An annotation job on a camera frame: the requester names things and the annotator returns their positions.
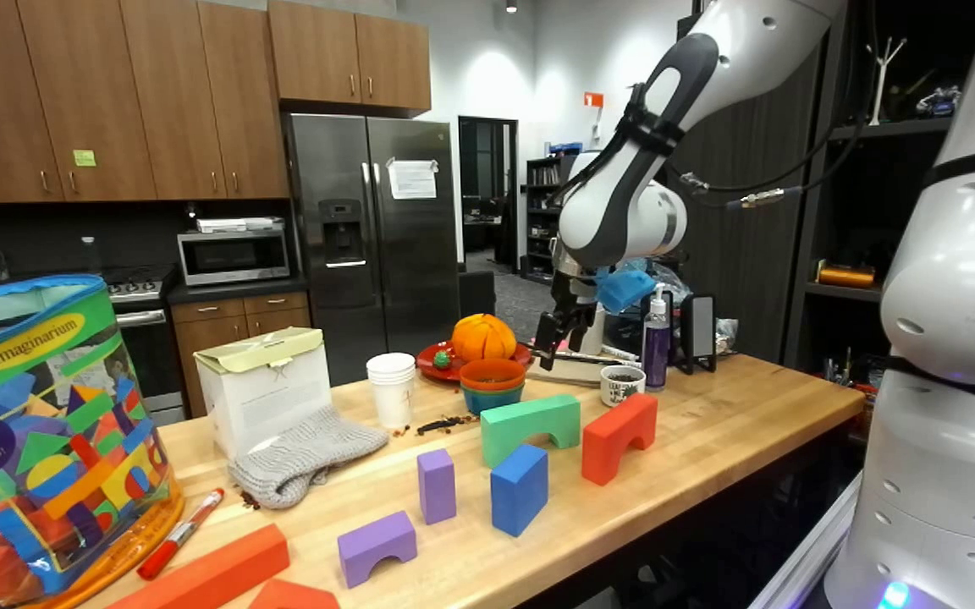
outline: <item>orange pumpkin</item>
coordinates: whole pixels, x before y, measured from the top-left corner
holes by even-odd
[[[465,316],[452,330],[452,353],[460,361],[511,357],[518,353],[518,336],[494,316]]]

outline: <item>wooden table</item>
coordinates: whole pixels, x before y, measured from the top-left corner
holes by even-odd
[[[525,387],[525,398],[556,391],[571,391],[584,403],[586,423],[602,414],[596,390],[556,382]],[[339,414],[372,418],[366,382],[339,387],[331,396]],[[611,488],[584,476],[580,446],[550,451],[551,498],[523,538],[491,526],[491,470],[480,462],[477,423],[469,423],[452,437],[392,437],[385,451],[336,470],[292,510],[252,510],[232,495],[175,556],[171,570],[274,520],[292,542],[292,569],[279,577],[329,587],[342,604],[516,604],[864,409],[864,396],[855,390],[749,355],[720,357],[718,373],[672,375],[656,403],[656,442],[627,454]],[[448,414],[465,414],[460,391],[416,378],[416,423]],[[163,440],[189,503],[217,484],[232,488],[208,418],[163,426]],[[454,458],[459,516],[422,525],[416,454],[438,446],[448,446]],[[392,510],[413,516],[419,557],[382,561],[368,583],[347,587],[336,538]],[[145,583],[128,570],[94,596],[92,604],[108,604],[138,586]]]

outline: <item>refrigerator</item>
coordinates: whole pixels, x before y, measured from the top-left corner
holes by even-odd
[[[289,113],[296,226],[329,378],[444,341],[460,311],[452,124]]]

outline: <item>drawer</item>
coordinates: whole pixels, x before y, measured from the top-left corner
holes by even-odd
[[[210,319],[244,319],[244,302],[227,296],[227,302],[184,302],[172,303],[172,321],[175,325],[192,325],[192,321],[210,321]]]
[[[310,316],[310,295],[304,292],[279,292],[260,296],[244,296],[246,316],[274,316],[274,311],[296,311]]]

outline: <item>blue bottle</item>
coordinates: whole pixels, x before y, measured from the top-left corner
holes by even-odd
[[[666,365],[672,365],[672,292],[656,284],[644,321],[644,373],[649,390],[661,390],[666,382]]]

